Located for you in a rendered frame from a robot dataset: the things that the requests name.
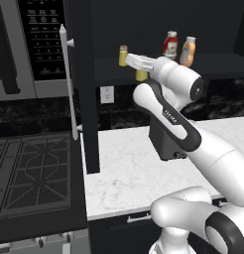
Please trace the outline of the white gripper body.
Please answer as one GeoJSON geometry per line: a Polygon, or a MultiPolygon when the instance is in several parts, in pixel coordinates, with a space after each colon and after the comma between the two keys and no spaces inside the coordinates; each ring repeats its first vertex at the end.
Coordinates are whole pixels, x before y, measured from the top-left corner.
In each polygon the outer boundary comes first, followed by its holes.
{"type": "Polygon", "coordinates": [[[152,71],[154,62],[155,59],[134,54],[128,54],[126,57],[126,64],[136,70],[152,71]]]}

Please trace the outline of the yellow shaker with brown cap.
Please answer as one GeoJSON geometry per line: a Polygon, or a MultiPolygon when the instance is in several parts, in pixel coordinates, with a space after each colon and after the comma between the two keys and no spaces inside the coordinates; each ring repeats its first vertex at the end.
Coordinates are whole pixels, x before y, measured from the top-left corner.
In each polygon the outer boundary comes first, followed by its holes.
{"type": "Polygon", "coordinates": [[[126,58],[128,55],[128,47],[125,45],[122,45],[119,50],[119,65],[120,66],[126,66],[126,58]]]}

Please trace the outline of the red ketchup bottle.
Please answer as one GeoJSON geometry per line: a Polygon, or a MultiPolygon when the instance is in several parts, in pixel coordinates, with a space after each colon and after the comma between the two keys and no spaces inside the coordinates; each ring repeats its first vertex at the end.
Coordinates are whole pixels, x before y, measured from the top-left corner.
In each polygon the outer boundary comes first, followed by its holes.
{"type": "Polygon", "coordinates": [[[168,35],[163,44],[163,56],[174,60],[177,56],[178,37],[176,31],[168,31],[168,35]]]}

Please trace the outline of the orange condiment bottle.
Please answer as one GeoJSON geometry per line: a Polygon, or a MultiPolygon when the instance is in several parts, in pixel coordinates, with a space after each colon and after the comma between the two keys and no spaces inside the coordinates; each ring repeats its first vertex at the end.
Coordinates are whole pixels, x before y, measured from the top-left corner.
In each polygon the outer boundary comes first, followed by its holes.
{"type": "Polygon", "coordinates": [[[193,63],[195,52],[195,37],[187,37],[183,44],[183,50],[180,58],[180,64],[190,67],[193,63]]]}

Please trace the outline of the black cabinet door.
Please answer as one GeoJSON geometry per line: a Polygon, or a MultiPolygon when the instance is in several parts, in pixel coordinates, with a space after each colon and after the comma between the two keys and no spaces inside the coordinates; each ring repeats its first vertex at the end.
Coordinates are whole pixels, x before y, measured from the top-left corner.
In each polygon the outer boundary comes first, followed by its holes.
{"type": "Polygon", "coordinates": [[[66,15],[74,40],[75,77],[81,110],[86,171],[99,168],[91,0],[66,0],[66,15]]]}

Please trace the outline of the grey microwave oven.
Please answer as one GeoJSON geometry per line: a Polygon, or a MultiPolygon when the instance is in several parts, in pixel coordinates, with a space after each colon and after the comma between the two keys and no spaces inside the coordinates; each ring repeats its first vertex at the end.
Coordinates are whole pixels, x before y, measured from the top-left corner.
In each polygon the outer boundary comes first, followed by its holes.
{"type": "Polygon", "coordinates": [[[0,0],[21,91],[0,101],[67,95],[60,27],[63,0],[0,0]]]}

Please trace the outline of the black gas hob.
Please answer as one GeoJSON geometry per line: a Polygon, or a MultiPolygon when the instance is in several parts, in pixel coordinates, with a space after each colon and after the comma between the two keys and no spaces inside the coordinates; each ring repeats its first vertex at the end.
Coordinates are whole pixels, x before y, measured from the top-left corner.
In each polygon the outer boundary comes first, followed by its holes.
{"type": "Polygon", "coordinates": [[[0,243],[86,227],[80,142],[68,132],[0,138],[0,243]]]}

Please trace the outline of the black drawer front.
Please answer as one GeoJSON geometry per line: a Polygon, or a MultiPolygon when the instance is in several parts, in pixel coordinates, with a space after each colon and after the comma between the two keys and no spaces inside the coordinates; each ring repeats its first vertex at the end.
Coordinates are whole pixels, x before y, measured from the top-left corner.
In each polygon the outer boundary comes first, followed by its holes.
{"type": "Polygon", "coordinates": [[[149,254],[162,229],[152,219],[127,223],[128,216],[150,213],[148,206],[88,218],[91,254],[149,254]]]}

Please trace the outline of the white wall outlet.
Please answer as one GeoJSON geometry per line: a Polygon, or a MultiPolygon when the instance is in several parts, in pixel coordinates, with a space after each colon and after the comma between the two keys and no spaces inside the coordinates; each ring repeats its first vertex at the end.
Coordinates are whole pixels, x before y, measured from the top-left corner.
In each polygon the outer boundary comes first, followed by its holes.
{"type": "Polygon", "coordinates": [[[114,102],[114,87],[101,86],[100,87],[100,103],[107,104],[114,102]]]}

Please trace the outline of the black wall cabinet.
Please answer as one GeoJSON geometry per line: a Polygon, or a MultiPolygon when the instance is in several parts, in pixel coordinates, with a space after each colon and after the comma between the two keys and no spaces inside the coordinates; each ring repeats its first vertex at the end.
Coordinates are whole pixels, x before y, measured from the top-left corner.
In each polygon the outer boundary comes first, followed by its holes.
{"type": "Polygon", "coordinates": [[[76,72],[93,86],[124,85],[119,47],[157,58],[167,32],[196,38],[192,68],[209,79],[244,77],[244,0],[64,0],[76,72]]]}

